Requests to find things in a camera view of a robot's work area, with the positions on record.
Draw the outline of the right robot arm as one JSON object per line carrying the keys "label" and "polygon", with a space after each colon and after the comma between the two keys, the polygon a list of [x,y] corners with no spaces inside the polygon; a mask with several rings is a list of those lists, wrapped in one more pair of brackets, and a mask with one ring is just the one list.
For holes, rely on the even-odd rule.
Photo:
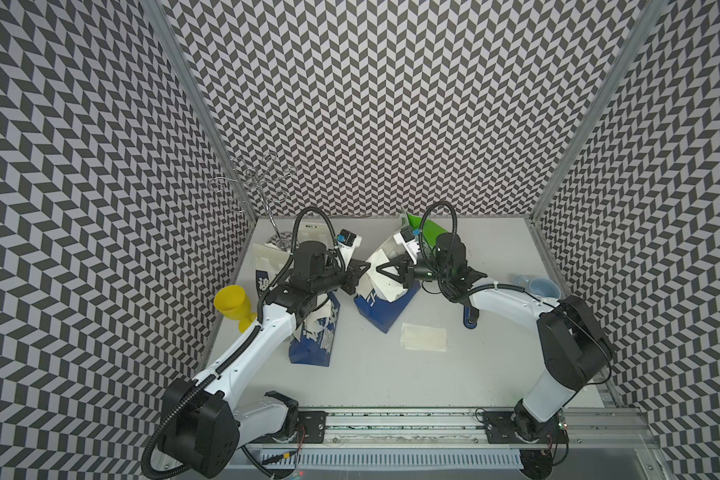
{"label": "right robot arm", "polygon": [[416,253],[384,260],[375,272],[404,288],[433,281],[450,302],[464,307],[464,325],[476,326],[479,314],[492,312],[538,333],[543,370],[533,387],[510,412],[486,413],[483,420],[511,428],[510,443],[535,444],[558,437],[562,409],[602,369],[610,369],[613,347],[586,302],[574,295],[554,299],[501,283],[467,262],[467,250],[456,233],[438,235],[428,248],[421,236],[410,243]]}

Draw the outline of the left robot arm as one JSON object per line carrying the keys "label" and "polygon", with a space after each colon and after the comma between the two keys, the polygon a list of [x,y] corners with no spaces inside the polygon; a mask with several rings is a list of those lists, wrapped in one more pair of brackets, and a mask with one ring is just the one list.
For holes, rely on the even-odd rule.
{"label": "left robot arm", "polygon": [[292,398],[270,391],[249,405],[238,402],[270,355],[329,293],[355,291],[370,266],[353,257],[359,242],[343,230],[331,247],[313,240],[296,246],[260,294],[252,325],[193,379],[175,380],[165,391],[160,423],[141,457],[144,477],[170,479],[193,470],[213,478],[247,443],[294,434],[298,403]]}

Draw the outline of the blue black stapler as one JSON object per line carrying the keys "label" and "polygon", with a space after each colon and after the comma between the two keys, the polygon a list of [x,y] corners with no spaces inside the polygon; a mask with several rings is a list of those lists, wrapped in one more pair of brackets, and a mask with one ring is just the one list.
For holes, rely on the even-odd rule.
{"label": "blue black stapler", "polygon": [[467,329],[475,329],[479,319],[479,311],[473,307],[463,307],[463,325]]}

